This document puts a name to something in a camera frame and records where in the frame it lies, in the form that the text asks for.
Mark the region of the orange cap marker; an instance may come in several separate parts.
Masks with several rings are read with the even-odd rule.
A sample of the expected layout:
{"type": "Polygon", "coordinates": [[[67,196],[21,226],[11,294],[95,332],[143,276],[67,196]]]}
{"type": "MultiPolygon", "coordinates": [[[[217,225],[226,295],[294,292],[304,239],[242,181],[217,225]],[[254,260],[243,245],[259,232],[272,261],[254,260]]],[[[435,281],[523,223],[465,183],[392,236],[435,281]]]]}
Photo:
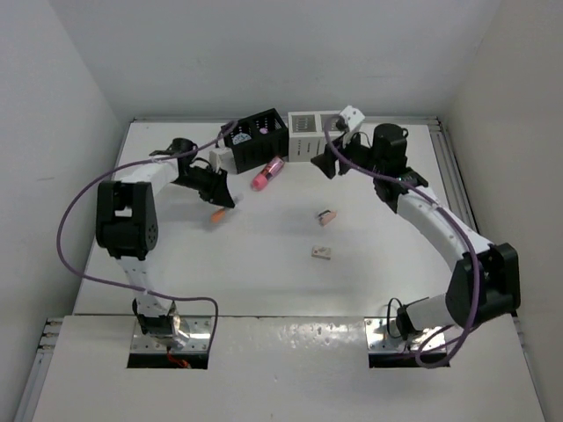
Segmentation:
{"type": "Polygon", "coordinates": [[[242,193],[239,194],[239,195],[236,195],[233,198],[234,207],[222,207],[222,208],[216,210],[210,216],[210,222],[213,223],[213,224],[219,224],[222,221],[224,221],[227,217],[232,215],[234,212],[238,211],[239,210],[239,204],[243,200],[243,198],[244,198],[244,195],[242,193]]]}

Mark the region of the blue cap glue stick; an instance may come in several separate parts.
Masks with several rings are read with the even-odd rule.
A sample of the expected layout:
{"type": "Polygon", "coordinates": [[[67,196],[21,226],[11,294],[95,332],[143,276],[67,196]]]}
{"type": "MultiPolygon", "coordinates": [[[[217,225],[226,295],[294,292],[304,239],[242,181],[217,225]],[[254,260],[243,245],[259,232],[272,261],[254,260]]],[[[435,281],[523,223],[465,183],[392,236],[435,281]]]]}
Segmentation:
{"type": "Polygon", "coordinates": [[[240,143],[250,141],[251,139],[252,139],[252,137],[249,134],[239,133],[239,134],[234,135],[232,137],[232,144],[233,145],[239,145],[240,143]]]}

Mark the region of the black slotted container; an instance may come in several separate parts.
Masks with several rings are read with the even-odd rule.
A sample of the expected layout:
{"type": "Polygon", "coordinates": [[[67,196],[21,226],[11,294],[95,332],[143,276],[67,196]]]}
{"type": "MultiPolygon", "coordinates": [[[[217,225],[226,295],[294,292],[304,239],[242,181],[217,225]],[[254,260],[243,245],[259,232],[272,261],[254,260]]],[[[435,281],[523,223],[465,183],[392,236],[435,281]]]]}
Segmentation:
{"type": "Polygon", "coordinates": [[[240,119],[223,139],[232,150],[237,174],[265,165],[276,156],[284,158],[289,153],[289,129],[275,108],[240,119]],[[266,127],[269,133],[261,134],[261,127],[266,127]],[[239,133],[249,134],[252,139],[233,145],[232,137],[239,133]]]}

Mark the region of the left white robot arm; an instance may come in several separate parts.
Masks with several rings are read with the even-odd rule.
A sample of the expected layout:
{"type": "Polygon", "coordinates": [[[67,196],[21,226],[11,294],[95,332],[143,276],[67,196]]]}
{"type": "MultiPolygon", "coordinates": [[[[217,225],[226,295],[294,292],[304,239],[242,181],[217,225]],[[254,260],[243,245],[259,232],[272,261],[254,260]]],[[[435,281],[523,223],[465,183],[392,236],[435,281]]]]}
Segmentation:
{"type": "Polygon", "coordinates": [[[96,241],[114,258],[135,290],[132,309],[142,334],[171,349],[190,339],[176,301],[154,296],[149,276],[149,255],[159,237],[156,196],[168,185],[195,190],[214,206],[234,208],[228,172],[198,157],[194,142],[175,138],[167,149],[150,153],[150,160],[130,175],[98,185],[96,241]]]}

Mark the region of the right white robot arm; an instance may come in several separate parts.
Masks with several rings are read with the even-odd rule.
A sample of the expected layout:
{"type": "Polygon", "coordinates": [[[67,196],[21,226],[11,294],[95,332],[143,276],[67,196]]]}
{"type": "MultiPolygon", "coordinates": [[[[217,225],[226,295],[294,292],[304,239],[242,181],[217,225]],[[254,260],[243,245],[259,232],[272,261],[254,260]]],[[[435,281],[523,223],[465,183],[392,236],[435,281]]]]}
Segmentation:
{"type": "Polygon", "coordinates": [[[407,164],[407,129],[380,124],[366,146],[343,118],[328,123],[342,134],[328,138],[324,152],[312,163],[328,178],[351,169],[370,176],[377,197],[410,222],[452,271],[445,293],[398,308],[395,324],[400,337],[443,326],[472,330],[516,312],[521,305],[517,251],[508,243],[494,244],[439,203],[427,180],[407,164]]]}

